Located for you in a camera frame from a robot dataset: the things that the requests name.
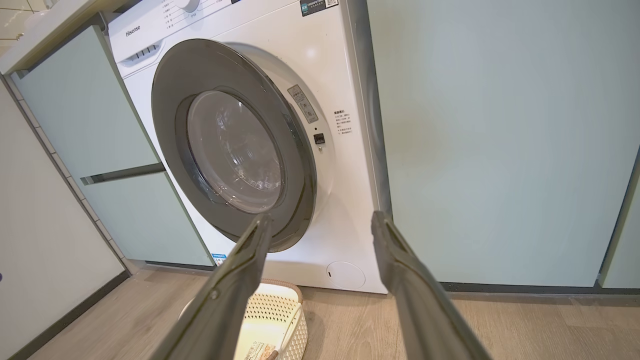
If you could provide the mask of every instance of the cabinet drawer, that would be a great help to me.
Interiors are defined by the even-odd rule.
[[[76,181],[159,162],[97,26],[12,78]]]
[[[126,258],[212,265],[165,172],[80,186]]]

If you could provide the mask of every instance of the countertop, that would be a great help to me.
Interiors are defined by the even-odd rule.
[[[125,0],[60,0],[0,57],[0,74],[28,69],[98,12],[112,12]]]

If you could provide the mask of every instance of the hisense logo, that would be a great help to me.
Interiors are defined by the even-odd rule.
[[[133,29],[131,29],[131,30],[127,31],[127,36],[129,36],[129,35],[131,35],[131,34],[135,33],[135,32],[136,32],[136,31],[138,31],[138,30],[140,30],[140,25],[138,25],[138,26],[136,26],[135,28],[133,28]]]

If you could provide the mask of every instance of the light green cabinet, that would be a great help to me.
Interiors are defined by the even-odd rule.
[[[640,152],[602,267],[603,288],[640,289]]]
[[[640,145],[640,2],[367,5],[416,255],[444,282],[592,287]]]
[[[159,163],[98,27],[12,79],[127,258],[212,265],[166,173],[86,186],[81,181]]]

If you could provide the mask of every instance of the white washing machine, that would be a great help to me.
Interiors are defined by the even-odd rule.
[[[270,211],[264,277],[387,292],[371,235],[390,201],[364,0],[142,0],[109,35],[214,259]]]

